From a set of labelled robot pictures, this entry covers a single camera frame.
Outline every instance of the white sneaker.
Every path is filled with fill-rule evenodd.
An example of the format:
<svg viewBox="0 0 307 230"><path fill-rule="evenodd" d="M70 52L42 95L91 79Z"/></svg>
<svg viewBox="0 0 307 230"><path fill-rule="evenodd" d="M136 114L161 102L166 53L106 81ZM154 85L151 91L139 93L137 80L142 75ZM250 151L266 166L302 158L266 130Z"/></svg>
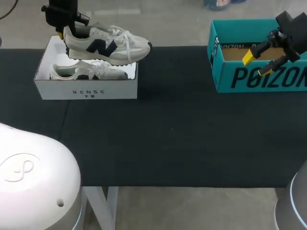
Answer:
<svg viewBox="0 0 307 230"><path fill-rule="evenodd" d="M95 61L98 65L88 64L79 61L73 66L51 66L51 80L122 80L128 79L128 74L119 69L112 69L112 66L104 61Z"/></svg>
<svg viewBox="0 0 307 230"><path fill-rule="evenodd" d="M101 26L76 26L76 34L79 38L72 35L69 26L64 28L67 55L72 59L99 59L121 66L143 59L152 47L145 38L132 35L117 26L109 29L102 29Z"/></svg>

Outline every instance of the gripper camera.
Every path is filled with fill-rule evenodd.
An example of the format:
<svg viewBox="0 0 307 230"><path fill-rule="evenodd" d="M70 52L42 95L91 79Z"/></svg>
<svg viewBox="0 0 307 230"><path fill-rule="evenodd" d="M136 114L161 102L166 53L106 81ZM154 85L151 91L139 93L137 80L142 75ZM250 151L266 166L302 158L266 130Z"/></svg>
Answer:
<svg viewBox="0 0 307 230"><path fill-rule="evenodd" d="M49 0L49 5L42 7L42 12L45 12L46 22L56 28L61 39L65 26L69 26L75 35L75 22L89 23L89 18L78 12L78 0Z"/></svg>

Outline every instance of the gray floor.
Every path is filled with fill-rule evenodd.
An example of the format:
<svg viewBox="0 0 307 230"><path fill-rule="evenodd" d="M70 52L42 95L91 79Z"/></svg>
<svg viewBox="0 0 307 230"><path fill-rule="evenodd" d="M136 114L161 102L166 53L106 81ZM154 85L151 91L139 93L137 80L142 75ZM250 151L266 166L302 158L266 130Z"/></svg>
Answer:
<svg viewBox="0 0 307 230"><path fill-rule="evenodd" d="M276 201L271 188L121 187L116 230L274 230Z"/></svg>
<svg viewBox="0 0 307 230"><path fill-rule="evenodd" d="M0 15L14 0L0 1ZM2 48L45 48L54 28L40 11L48 0L19 0L0 21ZM306 0L247 0L221 12L202 0L79 0L91 22L117 25L144 36L154 46L206 45L212 19L274 17L284 10L307 12ZM274 189L123 187L117 230L272 230ZM92 215L92 230L97 229Z"/></svg>
<svg viewBox="0 0 307 230"><path fill-rule="evenodd" d="M0 1L0 15L14 0ZM55 34L41 6L48 0L19 0L13 13L0 21L3 48L45 48ZM306 0L247 0L226 11L203 7L202 0L79 0L79 11L91 22L117 25L146 37L154 46L206 45L212 19L274 17L284 10L307 12Z"/></svg>

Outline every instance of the white shoe box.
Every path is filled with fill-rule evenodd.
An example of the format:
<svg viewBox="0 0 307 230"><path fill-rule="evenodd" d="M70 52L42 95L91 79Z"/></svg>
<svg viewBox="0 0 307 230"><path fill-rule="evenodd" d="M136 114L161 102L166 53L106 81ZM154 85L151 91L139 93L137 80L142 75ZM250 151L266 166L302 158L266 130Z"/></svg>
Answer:
<svg viewBox="0 0 307 230"><path fill-rule="evenodd" d="M52 64L71 66L78 60L69 59L66 46L59 36L52 36L36 72L34 82L43 100L75 99L136 99L138 93L138 63L122 67L127 80L51 80Z"/></svg>

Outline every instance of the black tablecloth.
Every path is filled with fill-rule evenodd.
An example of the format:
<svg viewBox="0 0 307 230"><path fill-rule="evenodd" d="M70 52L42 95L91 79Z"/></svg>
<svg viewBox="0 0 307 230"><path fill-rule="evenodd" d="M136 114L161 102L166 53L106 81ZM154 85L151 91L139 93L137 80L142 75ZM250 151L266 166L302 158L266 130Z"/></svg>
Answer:
<svg viewBox="0 0 307 230"><path fill-rule="evenodd" d="M76 157L83 185L283 187L307 159L307 93L218 94L206 47L155 47L138 100L43 101L43 50L0 50L0 121Z"/></svg>

